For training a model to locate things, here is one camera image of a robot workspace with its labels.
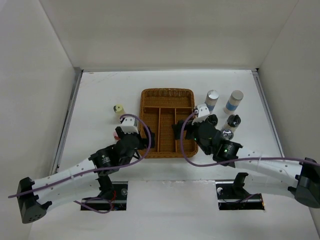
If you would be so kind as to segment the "pink cap shaker bottle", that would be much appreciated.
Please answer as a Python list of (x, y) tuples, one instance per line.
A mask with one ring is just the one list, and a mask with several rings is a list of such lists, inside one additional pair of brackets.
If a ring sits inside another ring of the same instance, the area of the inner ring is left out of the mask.
[(117, 134), (116, 132), (113, 133), (113, 137), (114, 137), (114, 139), (115, 139), (116, 141), (119, 141), (119, 140), (120, 140), (120, 138), (119, 138), (119, 136), (118, 136), (118, 134)]

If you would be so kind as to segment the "yellow cap shaker bottle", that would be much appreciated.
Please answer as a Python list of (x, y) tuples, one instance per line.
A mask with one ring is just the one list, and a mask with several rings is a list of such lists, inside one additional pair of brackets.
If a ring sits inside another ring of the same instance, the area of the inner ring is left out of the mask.
[(121, 116), (125, 114), (125, 110), (123, 105), (121, 104), (116, 104), (113, 106), (113, 111), (114, 111), (114, 121), (117, 123), (121, 123)]

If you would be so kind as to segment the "clear lid black grinder jar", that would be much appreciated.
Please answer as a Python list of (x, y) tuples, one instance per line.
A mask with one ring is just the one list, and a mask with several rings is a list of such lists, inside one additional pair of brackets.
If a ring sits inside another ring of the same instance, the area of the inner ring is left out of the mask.
[(225, 140), (230, 141), (230, 140), (233, 139), (234, 133), (233, 133), (233, 131), (230, 130), (230, 129), (223, 128), (223, 129), (221, 130), (221, 136), (222, 136)]

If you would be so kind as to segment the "black knob cap spice jar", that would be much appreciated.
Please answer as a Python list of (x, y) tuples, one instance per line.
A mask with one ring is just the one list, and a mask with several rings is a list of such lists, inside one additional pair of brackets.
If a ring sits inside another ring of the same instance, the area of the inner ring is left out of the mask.
[(238, 114), (232, 114), (226, 120), (225, 128), (234, 132), (241, 124), (241, 121), (242, 120)]

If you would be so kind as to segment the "black cap seasoning jar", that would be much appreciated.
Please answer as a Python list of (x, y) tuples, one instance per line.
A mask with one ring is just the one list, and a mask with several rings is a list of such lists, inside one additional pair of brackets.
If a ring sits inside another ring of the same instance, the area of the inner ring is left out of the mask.
[(218, 117), (215, 114), (209, 115), (207, 120), (213, 126), (217, 126), (217, 124), (218, 124)]

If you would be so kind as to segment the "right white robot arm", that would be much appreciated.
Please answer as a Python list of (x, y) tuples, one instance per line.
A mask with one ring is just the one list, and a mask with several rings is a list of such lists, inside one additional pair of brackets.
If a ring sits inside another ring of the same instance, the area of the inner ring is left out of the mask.
[(239, 200), (247, 200), (250, 192), (286, 196), (309, 208), (320, 207), (320, 165), (311, 158), (264, 157), (223, 137), (216, 120), (202, 122), (180, 120), (171, 127), (174, 138), (193, 140), (212, 157), (211, 166), (241, 169), (232, 192)]

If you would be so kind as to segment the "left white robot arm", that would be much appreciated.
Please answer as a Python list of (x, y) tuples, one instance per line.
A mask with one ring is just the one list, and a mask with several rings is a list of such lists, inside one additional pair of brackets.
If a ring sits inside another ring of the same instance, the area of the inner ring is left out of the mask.
[(79, 199), (98, 198), (107, 200), (114, 191), (110, 175), (132, 165), (131, 160), (143, 159), (139, 150), (155, 146), (155, 133), (150, 127), (140, 132), (125, 133), (116, 128), (119, 140), (102, 148), (80, 163), (40, 179), (25, 177), (18, 183), (17, 199), (23, 224), (43, 218), (56, 207)]

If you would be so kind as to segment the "brown wicker divided tray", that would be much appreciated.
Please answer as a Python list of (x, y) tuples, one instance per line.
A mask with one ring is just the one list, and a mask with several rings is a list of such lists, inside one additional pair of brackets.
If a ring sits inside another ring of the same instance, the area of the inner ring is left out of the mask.
[(139, 118), (155, 134), (148, 159), (182, 158), (172, 125), (184, 121), (195, 107), (194, 93), (186, 88), (148, 88), (141, 92)]

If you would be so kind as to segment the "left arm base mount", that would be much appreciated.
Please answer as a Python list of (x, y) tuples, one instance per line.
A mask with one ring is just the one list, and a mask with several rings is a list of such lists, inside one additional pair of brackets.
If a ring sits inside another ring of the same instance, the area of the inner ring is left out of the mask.
[(83, 198), (80, 210), (100, 214), (110, 211), (125, 211), (127, 209), (128, 182), (111, 181), (109, 176), (104, 176), (98, 181), (100, 183), (99, 194), (94, 197)]

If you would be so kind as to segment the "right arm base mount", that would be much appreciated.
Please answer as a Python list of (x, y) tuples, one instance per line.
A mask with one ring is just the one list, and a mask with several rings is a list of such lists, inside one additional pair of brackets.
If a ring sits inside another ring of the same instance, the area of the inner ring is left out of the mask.
[(248, 175), (240, 172), (235, 179), (215, 181), (220, 211), (265, 210), (262, 195), (250, 194), (244, 189), (244, 181)]

